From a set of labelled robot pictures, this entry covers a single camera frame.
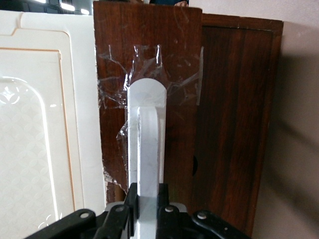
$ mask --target wooden board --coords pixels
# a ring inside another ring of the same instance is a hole
[[[162,46],[162,59],[168,79],[191,76],[199,69],[199,61],[191,66],[177,67],[172,59],[193,59],[201,49],[201,10],[173,6],[130,4],[118,2],[94,3],[94,25],[98,77],[101,80],[100,124],[104,166],[111,178],[127,188],[127,178],[116,136],[125,123],[124,109],[110,109],[116,104],[103,101],[107,89],[117,89],[123,82],[103,81],[110,76],[125,76],[118,64],[106,61],[105,54],[125,69],[132,66],[134,45]],[[166,119],[164,181],[169,183],[172,200],[186,205],[191,200],[192,167],[195,144],[196,99],[177,106],[168,102]],[[109,184],[107,200],[115,200],[114,187]]]
[[[198,170],[189,209],[207,208],[251,235],[283,23],[208,14],[202,23]]]

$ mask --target white plastic handle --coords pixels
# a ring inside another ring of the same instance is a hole
[[[128,89],[129,184],[138,183],[140,217],[135,239],[155,239],[157,196],[163,182],[166,89],[144,78]]]

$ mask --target clear tape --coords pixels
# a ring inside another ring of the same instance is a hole
[[[112,57],[112,48],[109,52],[99,55],[114,74],[99,79],[99,107],[104,109],[127,109],[127,90],[135,81],[142,78],[152,78],[161,82],[167,90],[168,106],[199,105],[203,76],[203,48],[200,55],[178,56],[170,54],[162,57],[161,46],[134,46],[131,69]],[[128,178],[128,124],[123,125],[117,137],[121,158]],[[123,188],[109,169],[104,169],[106,182],[118,184]]]

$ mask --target metal rivet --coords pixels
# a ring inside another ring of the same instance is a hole
[[[207,218],[207,216],[205,215],[205,213],[198,213],[197,214],[197,217],[199,218],[199,219],[201,219],[201,220],[204,220],[204,219],[206,219]]]
[[[80,215],[80,218],[87,218],[89,216],[89,213],[82,213]]]
[[[165,212],[171,213],[172,211],[174,211],[174,208],[172,206],[165,207]]]
[[[119,212],[121,212],[121,211],[123,211],[123,210],[124,210],[124,207],[123,207],[123,206],[120,206],[120,207],[118,207],[118,208],[115,209],[115,212],[119,213]]]

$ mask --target black plastic part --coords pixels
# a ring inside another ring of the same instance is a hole
[[[124,204],[98,217],[88,209],[62,218],[27,239],[130,239],[139,218],[137,184],[131,184]],[[168,185],[159,185],[157,239],[249,239],[209,211],[190,217],[169,204]]]
[[[88,209],[80,209],[26,239],[79,238],[81,233],[95,227],[95,225],[95,213]]]
[[[129,239],[129,215],[130,207],[127,205],[112,207],[93,239]]]
[[[132,183],[129,192],[126,196],[124,204],[130,208],[130,221],[129,221],[129,234],[134,236],[136,222],[139,218],[139,198],[138,198],[138,185]]]
[[[192,215],[192,221],[197,225],[198,230],[209,236],[215,235],[218,236],[219,239],[250,239],[241,231],[210,211],[199,211],[194,213]]]

